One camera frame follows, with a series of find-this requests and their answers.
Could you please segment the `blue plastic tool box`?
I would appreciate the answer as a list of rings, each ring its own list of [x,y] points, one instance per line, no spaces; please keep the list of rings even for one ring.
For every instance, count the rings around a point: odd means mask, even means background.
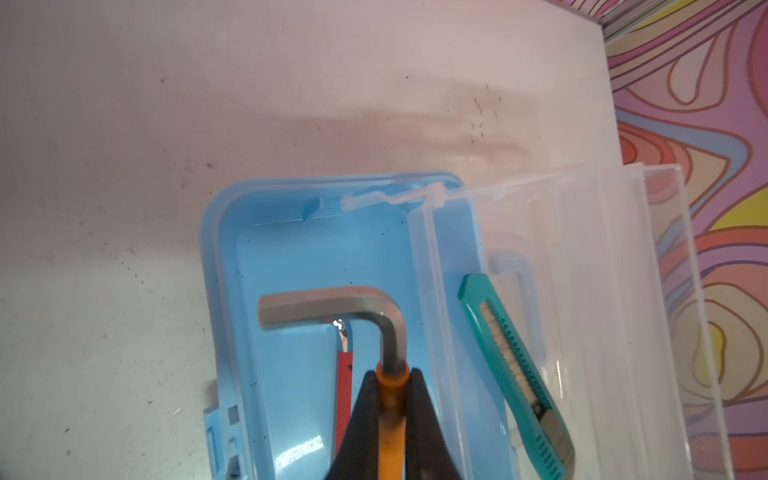
[[[204,414],[215,479],[321,479],[335,457],[338,331],[333,320],[266,331],[267,294],[367,286],[398,304],[407,360],[424,375],[442,433],[466,479],[516,479],[504,401],[458,300],[481,269],[462,187],[447,172],[249,180],[209,203],[200,252],[216,356],[218,402]],[[351,329],[352,405],[380,359],[380,333]]]

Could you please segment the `orange handled hex key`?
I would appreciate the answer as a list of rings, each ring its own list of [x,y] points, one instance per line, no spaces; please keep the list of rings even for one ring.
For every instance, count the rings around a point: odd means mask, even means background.
[[[363,286],[305,290],[261,297],[258,322],[264,330],[290,328],[323,320],[367,321],[380,333],[378,378],[381,406],[379,479],[400,479],[405,466],[407,332],[397,303],[385,292]]]

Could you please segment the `red handled hex key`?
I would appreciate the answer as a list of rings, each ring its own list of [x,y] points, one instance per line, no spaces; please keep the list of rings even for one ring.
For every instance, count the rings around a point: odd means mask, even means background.
[[[335,319],[332,325],[338,331],[334,431],[335,453],[338,453],[351,417],[354,352],[348,324],[343,319]]]

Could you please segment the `clear tool box lid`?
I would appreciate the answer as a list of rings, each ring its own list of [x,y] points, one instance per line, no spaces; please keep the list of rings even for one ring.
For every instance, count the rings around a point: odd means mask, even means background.
[[[683,172],[630,165],[434,183],[411,229],[433,395],[465,479],[533,479],[460,299],[488,277],[575,447],[578,479],[730,479]]]

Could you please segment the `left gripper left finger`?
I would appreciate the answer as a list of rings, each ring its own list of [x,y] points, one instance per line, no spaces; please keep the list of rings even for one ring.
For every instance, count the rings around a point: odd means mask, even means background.
[[[378,480],[381,393],[375,371],[362,381],[349,424],[327,480]]]

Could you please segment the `teal utility knife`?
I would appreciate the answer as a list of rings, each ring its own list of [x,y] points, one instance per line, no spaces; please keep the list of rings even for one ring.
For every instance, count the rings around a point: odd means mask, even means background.
[[[540,479],[572,479],[576,451],[564,419],[486,274],[467,274],[458,298]]]

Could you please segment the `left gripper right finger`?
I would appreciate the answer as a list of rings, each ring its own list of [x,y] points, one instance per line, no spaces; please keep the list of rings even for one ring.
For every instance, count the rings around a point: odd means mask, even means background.
[[[413,368],[406,390],[405,478],[459,480],[422,372]]]

